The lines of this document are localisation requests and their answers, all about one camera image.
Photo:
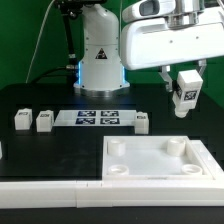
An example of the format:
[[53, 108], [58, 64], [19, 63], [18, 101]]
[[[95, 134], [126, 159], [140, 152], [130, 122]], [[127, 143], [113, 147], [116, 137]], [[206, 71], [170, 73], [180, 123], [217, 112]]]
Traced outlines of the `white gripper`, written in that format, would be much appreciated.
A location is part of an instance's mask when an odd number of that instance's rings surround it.
[[203, 76], [206, 58], [224, 55], [224, 16], [201, 15], [199, 19], [198, 25], [175, 30], [164, 19], [127, 25], [121, 35], [122, 64], [128, 70], [161, 66], [159, 74], [167, 92], [173, 91], [169, 65], [199, 60], [197, 72]]

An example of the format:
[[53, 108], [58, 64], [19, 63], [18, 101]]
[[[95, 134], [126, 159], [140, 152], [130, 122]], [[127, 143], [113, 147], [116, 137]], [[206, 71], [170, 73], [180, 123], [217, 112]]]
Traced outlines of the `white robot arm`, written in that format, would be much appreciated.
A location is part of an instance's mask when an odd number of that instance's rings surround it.
[[55, 0], [64, 17], [74, 89], [109, 96], [126, 89], [124, 71], [158, 67], [169, 92], [169, 66], [224, 55], [224, 0], [139, 0], [116, 17], [107, 0]]

